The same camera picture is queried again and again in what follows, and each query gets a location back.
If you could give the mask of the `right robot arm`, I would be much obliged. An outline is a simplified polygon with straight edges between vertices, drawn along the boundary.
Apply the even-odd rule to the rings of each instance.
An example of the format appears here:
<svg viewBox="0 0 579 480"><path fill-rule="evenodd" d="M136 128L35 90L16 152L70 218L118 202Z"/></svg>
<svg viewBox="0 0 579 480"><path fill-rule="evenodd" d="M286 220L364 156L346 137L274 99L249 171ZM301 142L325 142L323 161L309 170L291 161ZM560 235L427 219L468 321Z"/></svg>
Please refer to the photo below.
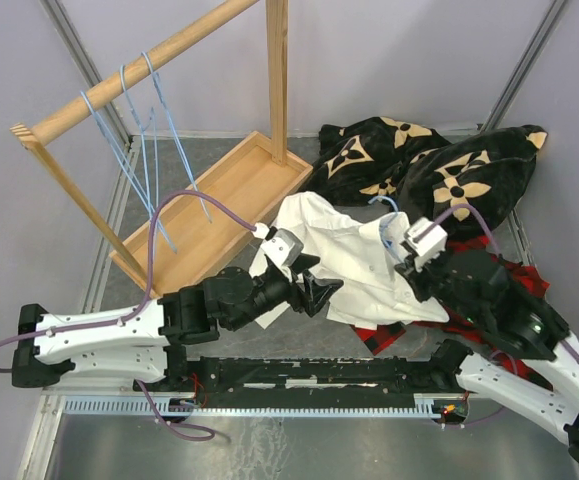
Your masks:
<svg viewBox="0 0 579 480"><path fill-rule="evenodd" d="M471 353L462 363L450 356L431 362L432 386L450 391L459 384L488 396L566 444L579 464L579 340L560 314L484 250L442 252L426 263L409 255L395 270L418 300L437 300L550 384L542 388Z"/></svg>

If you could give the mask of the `white shirt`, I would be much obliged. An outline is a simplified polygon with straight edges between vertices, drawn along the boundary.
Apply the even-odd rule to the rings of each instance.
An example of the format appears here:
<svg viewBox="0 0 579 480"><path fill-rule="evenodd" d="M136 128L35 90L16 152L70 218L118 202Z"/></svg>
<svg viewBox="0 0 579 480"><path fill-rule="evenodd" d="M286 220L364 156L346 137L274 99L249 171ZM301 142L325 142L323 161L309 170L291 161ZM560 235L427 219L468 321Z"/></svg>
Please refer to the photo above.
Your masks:
<svg viewBox="0 0 579 480"><path fill-rule="evenodd" d="M344 286L329 300L326 318L363 329L417 321L446 323L449 315L434 298L419 302L394 267L397 264L383 247L379 224L384 213L361 222L337 210L314 192L286 197L273 225L294 233L304 244L303 252L320 257L311 269L319 279L341 279ZM399 212L390 233L398 254L410 222Z"/></svg>

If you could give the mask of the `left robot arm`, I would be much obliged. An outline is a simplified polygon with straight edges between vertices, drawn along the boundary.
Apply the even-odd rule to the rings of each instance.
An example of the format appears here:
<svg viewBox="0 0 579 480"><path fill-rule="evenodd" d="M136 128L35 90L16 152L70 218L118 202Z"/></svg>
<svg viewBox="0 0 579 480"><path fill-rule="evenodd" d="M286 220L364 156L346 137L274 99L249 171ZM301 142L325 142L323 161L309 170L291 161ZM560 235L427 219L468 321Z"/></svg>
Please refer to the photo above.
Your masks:
<svg viewBox="0 0 579 480"><path fill-rule="evenodd" d="M12 384L44 388L78 376L181 389L190 366L176 357L176 347L216 341L221 330L239 330L282 304L308 316L318 313L344 284L315 277L318 261L299 255L299 274L285 274L272 261L257 276L230 266L144 305L93 314L57 315L27 304L18 320Z"/></svg>

